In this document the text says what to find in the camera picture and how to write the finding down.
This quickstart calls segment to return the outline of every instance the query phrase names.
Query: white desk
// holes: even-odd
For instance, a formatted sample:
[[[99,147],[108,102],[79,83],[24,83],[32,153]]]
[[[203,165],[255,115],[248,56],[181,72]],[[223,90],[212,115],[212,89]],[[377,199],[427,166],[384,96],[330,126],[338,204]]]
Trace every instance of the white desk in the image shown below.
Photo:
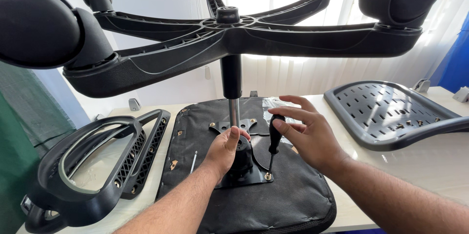
[[[469,116],[469,104],[462,104],[452,99],[453,94],[441,87],[431,87],[428,93],[423,93],[423,95],[456,114]],[[442,134],[393,152],[373,152],[358,146],[323,99],[323,95],[309,95],[306,97],[326,117],[340,145],[353,158],[454,201],[469,204],[469,162],[466,160],[469,157],[469,133]],[[160,184],[175,116],[187,105],[189,104],[142,107],[140,111],[130,111],[128,108],[114,109],[110,116],[132,115],[137,117],[155,109],[164,109],[171,113],[169,125],[161,141],[145,187],[134,200],[120,199],[111,213],[101,221],[84,227],[67,227],[59,233],[111,233],[139,211],[151,205]],[[149,134],[154,122],[152,121],[144,127],[146,134]],[[91,160],[81,168],[80,175],[82,180],[88,181],[87,186],[93,186],[93,183],[89,181],[96,180],[98,182],[100,179],[102,181],[102,178],[99,177],[100,173],[114,166],[115,161],[120,156],[120,147],[123,145],[125,145],[125,141],[116,141],[112,144],[112,147],[103,146],[97,153],[98,157],[94,158],[96,161]],[[337,203],[337,218],[325,232],[378,227],[342,189],[329,179],[328,183]],[[27,233],[24,225],[17,233]]]

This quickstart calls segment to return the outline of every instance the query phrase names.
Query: perforated plastic panel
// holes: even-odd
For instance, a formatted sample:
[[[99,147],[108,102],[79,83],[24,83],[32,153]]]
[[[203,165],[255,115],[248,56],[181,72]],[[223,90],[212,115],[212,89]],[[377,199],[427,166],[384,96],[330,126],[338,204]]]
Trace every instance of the perforated plastic panel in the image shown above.
[[[354,82],[326,91],[324,98],[357,143],[374,151],[469,127],[469,117],[395,83]]]

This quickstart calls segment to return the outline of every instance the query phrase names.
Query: finger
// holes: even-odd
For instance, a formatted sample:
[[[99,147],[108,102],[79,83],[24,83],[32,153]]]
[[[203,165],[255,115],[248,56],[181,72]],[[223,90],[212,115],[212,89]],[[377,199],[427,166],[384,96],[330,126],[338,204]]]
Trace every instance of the finger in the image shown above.
[[[271,114],[279,114],[284,117],[291,117],[297,120],[301,120],[306,125],[310,125],[314,122],[313,113],[302,110],[302,109],[282,107],[282,108],[271,108],[271,109],[268,109],[267,111],[269,111],[269,113]]]
[[[303,131],[306,129],[305,124],[298,124],[298,123],[288,123],[293,129],[296,131],[303,133]]]
[[[230,135],[228,135],[228,140],[225,142],[225,148],[227,150],[233,151],[236,149],[239,141],[240,129],[237,126],[232,126],[230,129]]]
[[[300,137],[304,136],[293,129],[289,124],[285,123],[285,121],[280,119],[274,119],[272,125],[278,130],[278,132],[280,132],[280,134],[291,141],[293,145],[298,145],[300,142]]]
[[[302,109],[317,113],[318,111],[314,107],[311,102],[308,101],[308,99],[301,97],[301,96],[296,96],[296,95],[281,95],[278,97],[280,100],[285,101],[285,102],[291,102],[293,104],[300,105]]]
[[[239,129],[241,131],[241,135],[243,135],[246,139],[248,139],[248,141],[251,141],[251,136],[249,135],[249,133],[247,131],[245,131],[244,129]]]

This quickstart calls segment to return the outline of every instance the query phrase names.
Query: white curtain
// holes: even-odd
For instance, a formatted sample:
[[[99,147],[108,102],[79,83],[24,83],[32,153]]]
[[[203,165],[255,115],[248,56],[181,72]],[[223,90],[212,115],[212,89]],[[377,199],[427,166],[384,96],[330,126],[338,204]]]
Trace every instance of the white curtain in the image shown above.
[[[275,9],[297,0],[224,0],[241,15]],[[205,0],[200,0],[208,17]],[[257,90],[260,96],[321,94],[353,81],[385,80],[411,87],[429,78],[453,45],[469,10],[469,0],[438,0],[423,25],[414,48],[394,58],[301,58],[243,55],[243,95]],[[327,9],[298,25],[340,25],[373,22],[364,16],[358,0],[331,0]],[[218,98],[222,98],[219,62],[210,64]]]

